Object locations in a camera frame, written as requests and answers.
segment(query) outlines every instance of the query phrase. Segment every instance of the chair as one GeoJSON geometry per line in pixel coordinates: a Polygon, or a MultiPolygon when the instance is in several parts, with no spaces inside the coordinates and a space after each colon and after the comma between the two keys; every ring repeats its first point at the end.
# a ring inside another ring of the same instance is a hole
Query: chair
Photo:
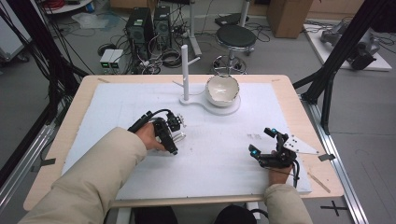
{"type": "Polygon", "coordinates": [[[224,25],[216,32],[218,43],[229,50],[228,55],[222,55],[213,62],[213,70],[217,75],[246,74],[246,63],[234,56],[235,51],[249,54],[253,51],[256,36],[245,27],[224,25]]]}

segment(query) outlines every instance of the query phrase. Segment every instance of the beige jacket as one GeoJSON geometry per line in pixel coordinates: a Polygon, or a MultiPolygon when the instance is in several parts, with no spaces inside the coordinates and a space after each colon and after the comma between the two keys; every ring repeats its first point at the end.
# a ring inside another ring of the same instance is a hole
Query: beige jacket
{"type": "MultiPolygon", "coordinates": [[[[53,183],[20,223],[103,223],[111,201],[146,155],[139,137],[113,129],[53,183]]],[[[272,186],[265,195],[272,224],[312,223],[293,187],[272,186]]]]}

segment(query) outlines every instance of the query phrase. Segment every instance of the white bowl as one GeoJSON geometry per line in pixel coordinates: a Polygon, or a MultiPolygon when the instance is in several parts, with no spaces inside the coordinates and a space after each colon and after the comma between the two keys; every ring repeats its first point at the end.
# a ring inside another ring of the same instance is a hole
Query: white bowl
{"type": "Polygon", "coordinates": [[[206,82],[206,99],[216,106],[231,105],[238,92],[238,82],[230,76],[213,76],[206,82]]]}

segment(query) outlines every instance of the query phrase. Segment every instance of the black stool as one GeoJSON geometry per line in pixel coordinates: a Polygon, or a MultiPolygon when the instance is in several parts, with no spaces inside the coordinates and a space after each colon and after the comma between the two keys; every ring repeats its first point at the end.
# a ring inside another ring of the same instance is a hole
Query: black stool
{"type": "Polygon", "coordinates": [[[246,63],[235,57],[234,52],[251,52],[256,43],[256,36],[245,27],[224,25],[216,32],[216,39],[221,46],[227,48],[230,52],[228,55],[219,56],[213,62],[215,73],[217,75],[230,75],[234,71],[238,74],[246,74],[246,63]]]}

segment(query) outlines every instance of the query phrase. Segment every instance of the computer tower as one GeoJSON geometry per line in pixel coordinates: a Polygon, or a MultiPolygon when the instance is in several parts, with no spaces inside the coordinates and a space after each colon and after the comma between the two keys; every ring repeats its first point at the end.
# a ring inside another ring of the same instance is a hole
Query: computer tower
{"type": "Polygon", "coordinates": [[[170,7],[155,7],[154,30],[157,36],[157,49],[172,48],[170,7]]]}
{"type": "Polygon", "coordinates": [[[154,48],[154,29],[149,8],[135,7],[125,30],[133,52],[138,52],[142,60],[150,59],[154,48]]]}

